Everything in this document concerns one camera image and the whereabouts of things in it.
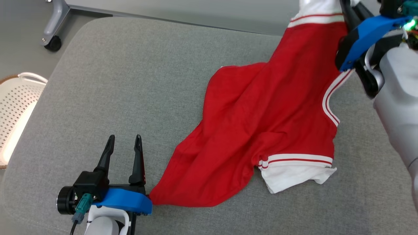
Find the striped trim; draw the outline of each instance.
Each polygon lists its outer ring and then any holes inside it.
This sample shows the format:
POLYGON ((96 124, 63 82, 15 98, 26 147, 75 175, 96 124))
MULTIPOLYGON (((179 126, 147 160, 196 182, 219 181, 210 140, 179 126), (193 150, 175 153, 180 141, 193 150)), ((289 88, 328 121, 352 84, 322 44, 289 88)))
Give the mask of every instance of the striped trim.
POLYGON ((322 99, 322 109, 324 110, 324 113, 329 117, 329 119, 331 119, 331 121, 338 126, 338 124, 340 123, 340 120, 337 118, 337 116, 331 111, 331 108, 329 106, 329 100, 332 96, 332 94, 338 89, 340 88, 345 81, 350 77, 351 73, 353 72, 353 70, 351 71, 346 71, 341 73, 332 83, 331 85, 328 87, 328 89, 325 92, 324 98, 322 99))
POLYGON ((332 158, 299 153, 275 154, 268 157, 267 161, 259 161, 258 168, 266 169, 269 166, 285 165, 312 165, 312 166, 332 166, 332 158))
POLYGON ((288 25, 288 28, 298 26, 307 23, 328 24, 334 22, 344 22, 344 16, 342 13, 333 14, 316 14, 316 15, 304 15, 295 19, 292 19, 288 25))

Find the white plastic basket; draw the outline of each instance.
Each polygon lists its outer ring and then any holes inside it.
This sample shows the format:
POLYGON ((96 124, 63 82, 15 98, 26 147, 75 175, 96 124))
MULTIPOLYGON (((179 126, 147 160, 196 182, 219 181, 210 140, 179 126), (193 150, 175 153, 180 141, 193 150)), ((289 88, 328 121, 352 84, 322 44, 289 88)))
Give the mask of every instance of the white plastic basket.
POLYGON ((0 169, 9 163, 47 79, 21 73, 0 80, 0 169))

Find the basket handle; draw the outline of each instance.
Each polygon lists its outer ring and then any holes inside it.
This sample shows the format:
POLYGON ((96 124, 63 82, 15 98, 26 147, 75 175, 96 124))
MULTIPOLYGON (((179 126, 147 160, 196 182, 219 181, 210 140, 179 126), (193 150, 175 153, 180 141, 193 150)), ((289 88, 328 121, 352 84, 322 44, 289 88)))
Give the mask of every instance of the basket handle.
POLYGON ((43 76, 37 75, 37 74, 34 74, 34 73, 29 73, 29 72, 24 72, 24 73, 18 74, 18 77, 21 78, 21 79, 24 78, 24 77, 32 77, 32 78, 36 78, 37 80, 39 80, 43 83, 48 82, 48 80, 46 78, 44 78, 43 76))

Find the green light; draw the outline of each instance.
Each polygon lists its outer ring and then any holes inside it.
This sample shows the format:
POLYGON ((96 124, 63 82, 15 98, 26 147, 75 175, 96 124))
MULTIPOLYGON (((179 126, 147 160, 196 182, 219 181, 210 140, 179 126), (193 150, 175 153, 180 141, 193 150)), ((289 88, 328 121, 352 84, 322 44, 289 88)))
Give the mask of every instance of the green light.
POLYGON ((416 20, 411 20, 408 23, 406 23, 403 27, 405 30, 412 30, 415 29, 415 26, 417 25, 417 21, 416 20))

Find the caster wheel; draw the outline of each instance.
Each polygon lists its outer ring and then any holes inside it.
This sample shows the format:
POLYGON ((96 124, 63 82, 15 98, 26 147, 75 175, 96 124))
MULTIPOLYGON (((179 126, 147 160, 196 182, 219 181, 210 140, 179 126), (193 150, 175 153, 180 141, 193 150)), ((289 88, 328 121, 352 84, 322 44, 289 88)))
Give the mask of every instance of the caster wheel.
POLYGON ((58 51, 62 46, 61 39, 55 35, 51 38, 51 41, 49 41, 48 45, 44 46, 48 51, 56 52, 58 51))

